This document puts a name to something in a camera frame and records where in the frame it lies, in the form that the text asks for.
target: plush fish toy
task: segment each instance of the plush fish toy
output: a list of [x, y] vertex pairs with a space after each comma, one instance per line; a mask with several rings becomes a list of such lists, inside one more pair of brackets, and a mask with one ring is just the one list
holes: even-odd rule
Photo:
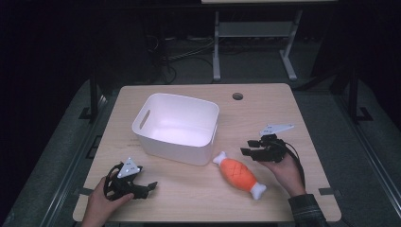
[[221, 174], [234, 187], [251, 192], [254, 200], [259, 200], [267, 187], [259, 183], [253, 173], [241, 162], [227, 158], [222, 151], [213, 163], [218, 164]]

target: white plastic bin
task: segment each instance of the white plastic bin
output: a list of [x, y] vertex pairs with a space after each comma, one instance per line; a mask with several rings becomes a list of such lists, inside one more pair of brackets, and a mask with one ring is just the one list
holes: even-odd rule
[[188, 96], [153, 94], [132, 123], [145, 152], [190, 165], [212, 158], [218, 105]]

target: sleeve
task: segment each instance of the sleeve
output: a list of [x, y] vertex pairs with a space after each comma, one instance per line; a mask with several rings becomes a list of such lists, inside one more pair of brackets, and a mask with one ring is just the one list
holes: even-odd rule
[[329, 226], [313, 194], [288, 199], [296, 226]]

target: table top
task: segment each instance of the table top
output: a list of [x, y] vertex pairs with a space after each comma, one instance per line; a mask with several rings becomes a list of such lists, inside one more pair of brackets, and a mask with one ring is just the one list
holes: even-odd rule
[[[155, 93], [192, 96], [215, 102], [219, 106], [218, 128], [213, 144], [213, 157], [226, 151], [248, 167], [268, 190], [258, 201], [249, 192], [226, 182], [216, 164], [192, 166], [146, 154], [131, 124], [149, 96]], [[233, 94], [241, 93], [242, 100]], [[290, 143], [299, 153], [305, 170], [306, 191], [315, 195], [328, 221], [341, 217], [333, 195], [322, 196], [319, 188], [330, 187], [323, 167], [310, 139], [295, 98], [286, 84], [210, 84], [128, 86], [121, 89], [106, 130], [96, 153], [86, 188], [95, 188], [109, 170], [132, 157], [144, 170], [135, 183], [158, 182], [146, 200], [130, 201], [110, 218], [111, 221], [134, 222], [277, 222], [293, 221], [288, 204], [289, 195], [270, 171], [240, 148], [248, 140], [260, 139], [259, 132], [267, 124], [294, 124], [277, 136]], [[73, 217], [81, 221], [87, 196], [80, 195]]]

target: human hand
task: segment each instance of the human hand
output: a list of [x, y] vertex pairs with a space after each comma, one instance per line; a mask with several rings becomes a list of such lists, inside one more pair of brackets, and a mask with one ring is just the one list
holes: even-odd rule
[[289, 154], [286, 153], [280, 163], [259, 162], [266, 166], [276, 177], [277, 181], [287, 190], [291, 197], [306, 194], [300, 172]]
[[97, 184], [95, 190], [88, 198], [82, 227], [98, 227], [104, 225], [112, 213], [123, 204], [132, 200], [133, 194], [127, 194], [115, 201], [109, 201], [104, 196], [103, 186], [106, 178], [103, 177]]

